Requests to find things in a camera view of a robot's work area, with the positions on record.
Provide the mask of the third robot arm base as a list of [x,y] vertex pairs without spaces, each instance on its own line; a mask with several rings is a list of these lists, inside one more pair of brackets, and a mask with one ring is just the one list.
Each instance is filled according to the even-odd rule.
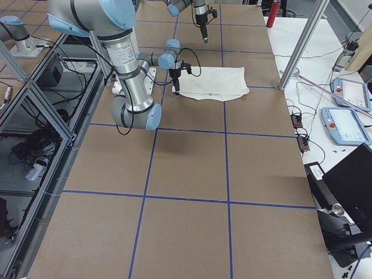
[[10,50],[17,58],[36,58],[44,49],[44,43],[33,38],[17,16],[1,17],[1,41],[14,41],[15,46]]

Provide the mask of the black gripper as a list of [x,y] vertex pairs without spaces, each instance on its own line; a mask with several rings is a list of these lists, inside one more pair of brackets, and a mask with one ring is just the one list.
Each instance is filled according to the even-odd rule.
[[186,70],[188,74],[192,73],[191,65],[183,60],[176,62],[174,68],[169,70],[169,75],[173,82],[174,95],[179,95],[180,83],[178,79],[181,77],[182,70]]
[[208,43],[208,31],[206,26],[209,24],[208,16],[212,15],[212,18],[217,18],[217,10],[213,8],[194,8],[195,12],[195,25],[201,30],[202,38],[205,44]]

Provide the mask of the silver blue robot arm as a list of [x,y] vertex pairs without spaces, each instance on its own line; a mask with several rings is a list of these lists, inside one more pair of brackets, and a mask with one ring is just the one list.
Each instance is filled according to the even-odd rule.
[[112,117],[117,125],[158,128],[162,107],[147,93],[144,78],[150,67],[158,66],[169,71],[175,89],[180,89],[181,71],[190,72],[191,66],[180,59],[178,40],[168,40],[162,52],[135,53],[130,38],[135,25],[132,1],[49,1],[48,20],[51,27],[70,35],[89,37],[95,33],[106,47],[123,88],[112,103]]
[[213,9],[206,3],[206,1],[202,0],[170,0],[163,2],[166,4],[167,10],[172,17],[177,17],[182,11],[190,6],[192,22],[194,26],[200,30],[203,42],[205,44],[208,43],[207,26],[211,21],[218,17],[216,9]]

